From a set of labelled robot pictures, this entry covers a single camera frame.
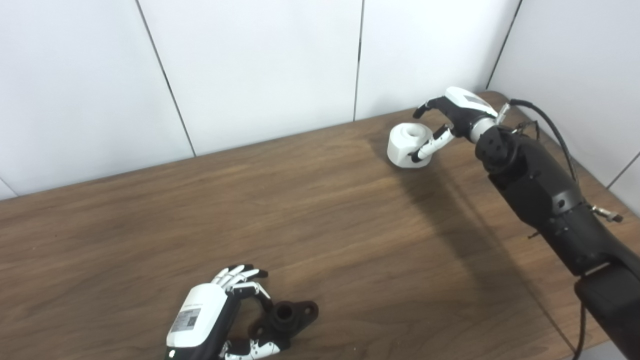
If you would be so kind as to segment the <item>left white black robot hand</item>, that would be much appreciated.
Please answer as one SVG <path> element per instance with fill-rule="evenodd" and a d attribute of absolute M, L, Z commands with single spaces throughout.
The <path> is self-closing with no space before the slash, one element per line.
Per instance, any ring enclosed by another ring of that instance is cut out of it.
<path fill-rule="evenodd" d="M 272 310 L 270 295 L 254 280 L 267 276 L 252 264 L 234 264 L 192 287 L 167 333 L 165 360 L 258 360 L 290 349 L 289 340 L 228 337 L 242 300 L 254 297 Z"/>

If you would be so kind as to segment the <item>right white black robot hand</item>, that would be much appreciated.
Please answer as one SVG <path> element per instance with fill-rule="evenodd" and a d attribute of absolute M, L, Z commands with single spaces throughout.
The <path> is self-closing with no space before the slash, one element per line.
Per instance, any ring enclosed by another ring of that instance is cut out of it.
<path fill-rule="evenodd" d="M 430 158 L 455 138 L 476 144 L 490 128 L 499 124 L 499 114 L 480 96 L 466 89 L 450 86 L 445 94 L 425 101 L 413 113 L 418 120 L 430 110 L 440 111 L 449 123 L 442 125 L 420 148 L 409 154 L 415 164 Z"/>

